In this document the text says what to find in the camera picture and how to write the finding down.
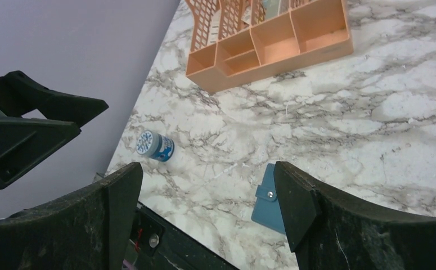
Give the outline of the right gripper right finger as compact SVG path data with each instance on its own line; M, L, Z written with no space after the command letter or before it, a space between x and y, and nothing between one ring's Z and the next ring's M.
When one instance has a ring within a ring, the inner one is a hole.
M274 179L300 269L436 269L436 217L366 201L287 161Z

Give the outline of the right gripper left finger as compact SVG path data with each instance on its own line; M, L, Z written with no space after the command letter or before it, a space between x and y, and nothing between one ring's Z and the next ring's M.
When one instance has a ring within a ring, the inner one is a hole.
M121 269L143 169L130 163L0 219L0 269Z

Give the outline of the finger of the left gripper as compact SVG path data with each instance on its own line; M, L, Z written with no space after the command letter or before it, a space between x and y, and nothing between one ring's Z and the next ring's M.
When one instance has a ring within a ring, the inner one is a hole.
M20 70L0 76L0 111L5 116L20 118L38 110L46 119L82 127L108 108L104 100L49 89Z
M73 122L0 116L0 190L79 134Z

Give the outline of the blue card holder wallet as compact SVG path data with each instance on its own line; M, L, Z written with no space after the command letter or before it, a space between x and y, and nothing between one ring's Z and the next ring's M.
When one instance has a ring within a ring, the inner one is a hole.
M275 189L274 169L275 164L267 164L262 182L255 192L257 200L251 214L251 220L285 235L285 227Z

